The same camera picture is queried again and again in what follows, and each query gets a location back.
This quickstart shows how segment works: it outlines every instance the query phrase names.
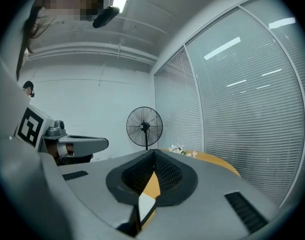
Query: fan pole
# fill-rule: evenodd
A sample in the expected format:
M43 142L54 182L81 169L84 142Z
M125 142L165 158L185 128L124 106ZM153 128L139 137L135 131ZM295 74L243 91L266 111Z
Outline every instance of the fan pole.
M147 130L144 131L144 137L146 139L146 150L148 150Z

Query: ceiling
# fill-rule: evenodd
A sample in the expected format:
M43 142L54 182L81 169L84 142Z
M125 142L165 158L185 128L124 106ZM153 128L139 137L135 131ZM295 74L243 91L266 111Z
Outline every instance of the ceiling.
M153 65L176 32L214 0L127 0L108 25L57 17L31 43L31 60L71 53L107 54Z

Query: flowers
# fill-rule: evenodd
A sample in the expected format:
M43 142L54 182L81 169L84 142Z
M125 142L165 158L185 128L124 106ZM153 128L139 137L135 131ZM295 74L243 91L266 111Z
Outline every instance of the flowers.
M174 152L180 155L184 155L187 157L193 157L196 158L197 156L197 152L193 151L192 153L187 153L187 149L185 149L185 147L183 145L171 145L171 147L168 148L170 152Z

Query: yellow table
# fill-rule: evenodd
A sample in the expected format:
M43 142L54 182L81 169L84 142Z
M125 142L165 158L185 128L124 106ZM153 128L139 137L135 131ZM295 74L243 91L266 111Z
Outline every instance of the yellow table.
M228 162L226 162L225 160L223 160L217 156L197 151L196 159L225 167L226 169L232 171L233 173L237 174L240 177L240 174L232 165L230 165ZM159 188L159 183L158 183L158 179L157 179L155 172L152 174L147 186L143 190L143 193L145 193L147 196L150 196L153 199L156 199L158 196L160 196L161 191ZM149 223L149 221L152 219L152 217L155 215L155 213L156 213L156 211L154 210L153 213L151 214L151 216L149 217L149 219L142 226L143 228Z

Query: white wall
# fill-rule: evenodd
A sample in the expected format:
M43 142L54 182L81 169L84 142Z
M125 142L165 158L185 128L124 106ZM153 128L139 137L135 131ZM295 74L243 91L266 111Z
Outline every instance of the white wall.
M139 70L146 66L112 56L58 56L27 62L19 85L31 80L35 97L30 104L63 120L69 134L109 140L109 147L96 153L94 161L144 150L126 131L127 118L134 109L155 109L152 76Z
M186 41L188 41L188 39L193 37L200 31L200 29L202 29L218 15L242 1L244 0L215 0L200 10L191 20L182 26L177 33L174 34L172 39L162 49L159 58L154 64L150 73L155 75L156 72L170 59L170 57L180 47L182 47Z

